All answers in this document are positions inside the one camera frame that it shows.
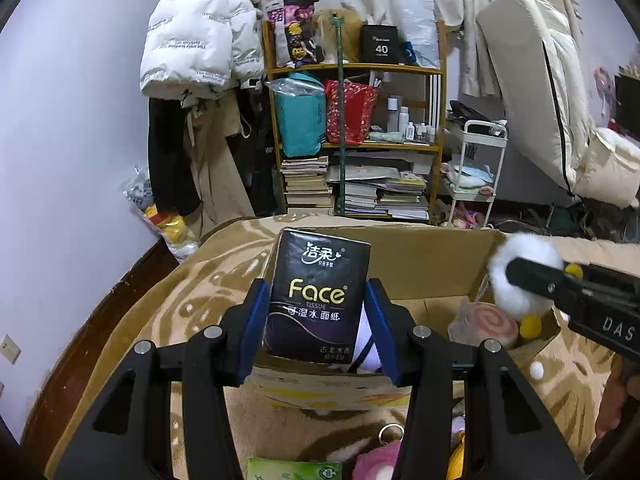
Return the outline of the person's hand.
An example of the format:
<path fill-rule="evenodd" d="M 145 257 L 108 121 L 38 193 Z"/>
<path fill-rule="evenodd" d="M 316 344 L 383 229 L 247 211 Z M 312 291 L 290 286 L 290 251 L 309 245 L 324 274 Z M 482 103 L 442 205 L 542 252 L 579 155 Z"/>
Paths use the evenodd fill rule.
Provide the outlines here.
<path fill-rule="evenodd" d="M 639 375 L 623 378 L 624 358 L 614 356 L 611 374 L 605 383 L 594 431 L 598 439 L 615 429 L 622 420 L 622 409 L 629 398 L 639 399 Z"/>

